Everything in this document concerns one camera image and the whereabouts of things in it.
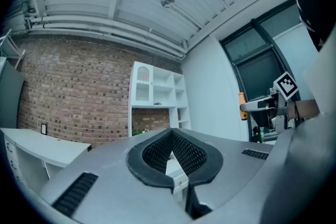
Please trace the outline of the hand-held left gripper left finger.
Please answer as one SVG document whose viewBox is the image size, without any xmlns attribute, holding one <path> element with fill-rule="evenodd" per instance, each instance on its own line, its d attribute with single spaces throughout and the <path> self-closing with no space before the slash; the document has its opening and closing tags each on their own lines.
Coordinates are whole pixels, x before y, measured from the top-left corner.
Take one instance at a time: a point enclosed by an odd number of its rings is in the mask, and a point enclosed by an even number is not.
<svg viewBox="0 0 336 224">
<path fill-rule="evenodd" d="M 73 219 L 189 219 L 170 189 L 147 186 L 127 167 L 128 151 L 158 134 L 147 132 L 98 146 L 61 170 L 40 195 L 52 205 L 82 174 L 97 180 L 72 215 Z"/>
</svg>

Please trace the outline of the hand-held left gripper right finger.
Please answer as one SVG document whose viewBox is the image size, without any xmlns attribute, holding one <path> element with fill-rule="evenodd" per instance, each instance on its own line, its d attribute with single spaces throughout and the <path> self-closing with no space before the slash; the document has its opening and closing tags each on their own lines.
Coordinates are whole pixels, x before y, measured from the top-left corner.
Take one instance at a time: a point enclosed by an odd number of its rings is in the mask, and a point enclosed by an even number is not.
<svg viewBox="0 0 336 224">
<path fill-rule="evenodd" d="M 272 184 L 263 167 L 269 162 L 271 144 L 229 140 L 174 129 L 174 134 L 192 144 L 203 161 L 189 178 L 184 208 L 175 206 L 173 219 L 260 219 Z"/>
</svg>

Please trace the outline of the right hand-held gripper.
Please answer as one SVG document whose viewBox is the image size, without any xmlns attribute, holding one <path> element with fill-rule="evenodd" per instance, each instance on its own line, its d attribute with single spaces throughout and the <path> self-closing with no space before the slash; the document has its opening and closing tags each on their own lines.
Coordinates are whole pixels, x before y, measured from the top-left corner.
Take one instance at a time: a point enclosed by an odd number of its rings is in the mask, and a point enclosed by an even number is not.
<svg viewBox="0 0 336 224">
<path fill-rule="evenodd" d="M 267 100 L 256 100 L 240 105 L 244 112 L 267 111 L 269 129 L 281 133 L 288 129 L 287 107 L 290 99 L 298 92 L 298 86 L 289 72 L 283 73 L 268 90 Z"/>
</svg>

